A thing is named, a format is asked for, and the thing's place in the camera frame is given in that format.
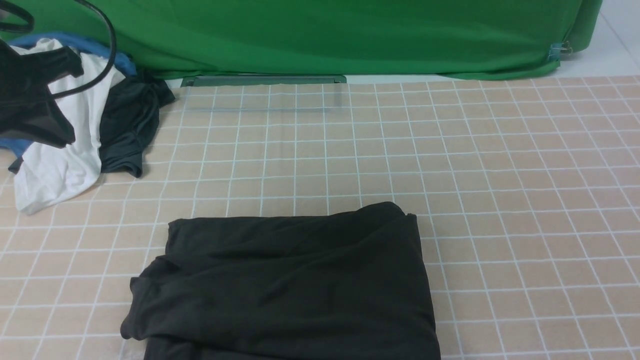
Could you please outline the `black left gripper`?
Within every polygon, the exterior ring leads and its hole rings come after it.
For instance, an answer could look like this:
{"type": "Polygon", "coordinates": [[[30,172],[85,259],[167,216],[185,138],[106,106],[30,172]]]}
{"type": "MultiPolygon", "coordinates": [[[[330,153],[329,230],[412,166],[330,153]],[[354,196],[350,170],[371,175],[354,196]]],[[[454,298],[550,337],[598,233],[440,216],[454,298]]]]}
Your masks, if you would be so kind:
{"type": "Polygon", "coordinates": [[[74,143],[74,128],[49,86],[83,75],[80,57],[69,47],[21,55],[1,43],[0,59],[0,136],[58,149],[74,143]]]}

